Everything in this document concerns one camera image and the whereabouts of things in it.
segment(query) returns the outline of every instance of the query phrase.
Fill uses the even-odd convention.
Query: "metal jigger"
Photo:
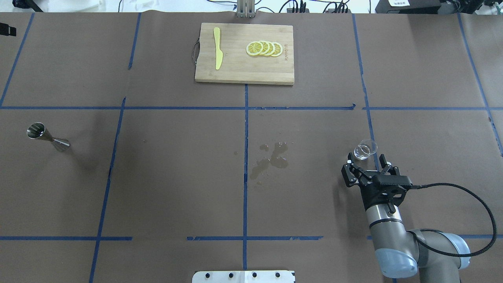
[[[44,124],[37,122],[32,124],[26,134],[31,139],[48,140],[59,151],[64,152],[70,147],[70,142],[67,139],[52,137]]]

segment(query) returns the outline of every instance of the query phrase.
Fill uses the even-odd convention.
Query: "sliced lemon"
[[[267,44],[271,47],[271,50],[269,50],[269,52],[264,54],[264,56],[271,56],[272,54],[274,54],[274,50],[276,50],[276,46],[270,41],[268,41]]]
[[[264,55],[268,53],[271,50],[271,46],[269,45],[269,41],[261,40],[260,43],[262,43],[262,52],[260,52],[260,55]]]
[[[274,45],[274,52],[271,54],[271,57],[278,57],[283,53],[283,46],[278,42],[273,42],[272,44]]]
[[[252,41],[246,47],[248,55],[257,56],[262,52],[264,45],[260,41]]]

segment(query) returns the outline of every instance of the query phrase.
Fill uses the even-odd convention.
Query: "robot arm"
[[[493,241],[484,251],[470,253],[468,245],[458,235],[431,229],[406,231],[398,206],[409,190],[426,186],[414,186],[409,177],[400,175],[398,167],[386,161],[384,155],[379,161],[380,172],[363,170],[355,165],[350,153],[342,174],[347,187],[360,187],[381,272],[389,278],[406,278],[419,271],[422,283],[459,283],[458,270],[469,265],[470,256],[489,249]],[[497,232],[492,213],[481,202],[491,216],[495,240]]]

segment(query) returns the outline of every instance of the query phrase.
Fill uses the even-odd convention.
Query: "knife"
[[[220,50],[220,28],[215,27],[213,29],[213,35],[215,36],[215,51],[216,51],[216,62],[215,62],[215,69],[220,69],[220,66],[222,66],[222,60],[223,60],[223,52]]]

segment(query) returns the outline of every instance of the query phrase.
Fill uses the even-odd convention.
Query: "cutting board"
[[[215,38],[213,28],[220,28],[222,66],[215,69]],[[283,45],[278,57],[250,56],[246,46],[252,41],[275,41]],[[196,81],[209,83],[240,83],[293,85],[293,27],[254,24],[202,23],[200,51],[196,65]]]

